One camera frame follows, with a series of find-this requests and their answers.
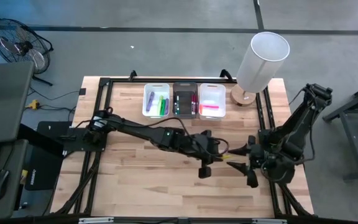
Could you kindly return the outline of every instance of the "electric fan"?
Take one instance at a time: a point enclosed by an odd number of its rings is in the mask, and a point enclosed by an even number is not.
[[[34,74],[46,71],[50,64],[52,44],[36,34],[30,27],[14,19],[0,19],[0,55],[7,62],[33,61]],[[52,85],[37,77],[35,80]]]

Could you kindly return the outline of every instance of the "wooden lamp base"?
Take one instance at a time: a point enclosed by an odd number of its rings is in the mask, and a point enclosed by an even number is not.
[[[238,106],[249,106],[256,98],[256,93],[244,91],[238,84],[230,92],[231,100]]]

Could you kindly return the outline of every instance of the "fan stand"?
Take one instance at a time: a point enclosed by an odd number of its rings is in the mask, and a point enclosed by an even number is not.
[[[44,83],[44,84],[47,84],[48,86],[53,86],[52,83],[50,83],[50,82],[48,82],[48,81],[45,81],[45,80],[43,80],[43,79],[41,79],[41,78],[38,78],[38,77],[36,77],[35,75],[32,75],[32,79],[34,79],[35,81],[38,81],[38,82],[42,82],[42,83]]]

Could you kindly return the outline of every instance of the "red marker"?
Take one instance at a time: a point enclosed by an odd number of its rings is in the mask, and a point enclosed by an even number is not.
[[[204,108],[208,108],[208,109],[219,109],[219,106],[215,106],[215,105],[200,105],[203,106]]]

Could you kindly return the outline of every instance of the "gray floor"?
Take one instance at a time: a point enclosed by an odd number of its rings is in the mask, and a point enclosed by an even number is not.
[[[269,29],[358,30],[358,1],[260,0]],[[0,17],[33,25],[98,27],[256,28],[251,0],[0,0]],[[152,32],[39,32],[55,47],[50,68],[41,77],[55,85],[32,86],[49,97],[78,90],[85,75],[217,76],[222,68],[236,74],[252,34]],[[285,35],[291,53],[277,77],[285,79],[289,99],[306,83],[331,87],[333,103],[341,106],[358,90],[358,36]],[[75,106],[78,96],[42,104]],[[291,105],[294,110],[300,99]],[[67,112],[26,111],[23,123],[36,128],[42,120],[62,121]],[[316,159],[306,164],[315,214],[358,220],[358,181],[342,176],[356,171],[342,124],[317,120]]]

